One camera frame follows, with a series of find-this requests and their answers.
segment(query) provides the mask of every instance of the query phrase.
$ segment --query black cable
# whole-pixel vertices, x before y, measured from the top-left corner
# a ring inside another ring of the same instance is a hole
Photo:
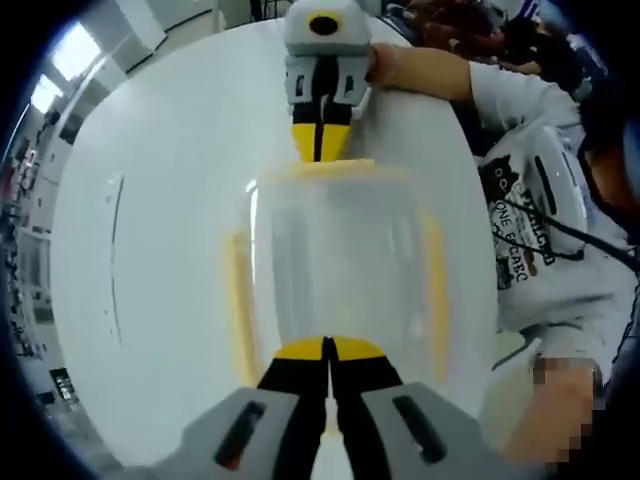
[[[507,205],[510,205],[513,208],[521,210],[525,213],[530,213],[532,215],[537,216],[546,224],[551,225],[552,227],[555,227],[556,229],[560,230],[562,233],[570,235],[573,238],[577,238],[578,240],[582,240],[583,242],[588,243],[589,245],[597,248],[598,250],[603,251],[607,255],[612,256],[613,258],[618,260],[620,263],[628,267],[631,271],[635,273],[640,272],[640,261],[636,260],[631,255],[623,252],[619,248],[614,247],[610,243],[605,242],[604,240],[598,237],[594,237],[593,235],[589,235],[588,233],[581,232],[574,228],[568,227],[565,224],[560,223],[557,220],[554,220],[553,218],[548,217],[544,213],[541,213],[538,210],[535,210],[533,208],[524,207],[518,203],[512,202],[507,199],[502,199],[500,201],[506,203]]]
[[[582,250],[580,250],[577,253],[559,253],[554,251],[545,252],[540,248],[534,248],[529,245],[525,245],[524,243],[518,243],[518,242],[514,242],[513,240],[509,240],[508,238],[505,238],[496,232],[493,232],[493,236],[496,237],[498,240],[508,243],[509,245],[513,245],[514,247],[519,247],[519,248],[522,248],[523,250],[529,250],[531,252],[539,253],[541,255],[553,254],[556,257],[564,258],[566,260],[571,260],[572,262],[579,262],[580,260],[584,259],[584,252]]]

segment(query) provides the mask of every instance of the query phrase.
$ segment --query white table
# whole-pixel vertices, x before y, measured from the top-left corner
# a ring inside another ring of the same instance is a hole
[[[371,28],[376,41],[404,43],[379,21]],[[239,386],[223,240],[237,229],[249,181],[297,161],[282,29],[248,25],[163,58],[99,105],[73,147],[54,218],[53,309],[78,395],[125,464],[168,454],[189,422]],[[443,393],[476,415],[497,292],[481,186],[453,111],[376,93],[349,148],[424,182],[453,297]]]

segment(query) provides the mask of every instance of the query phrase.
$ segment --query window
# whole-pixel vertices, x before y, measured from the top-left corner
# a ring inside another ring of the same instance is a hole
[[[55,83],[49,80],[49,77],[46,75],[40,75],[40,80],[38,80],[38,84],[31,94],[31,105],[36,107],[42,113],[47,113],[55,98],[61,96],[62,90],[60,90]]]
[[[71,80],[89,68],[98,55],[100,47],[76,22],[53,50],[51,61],[66,80]]]

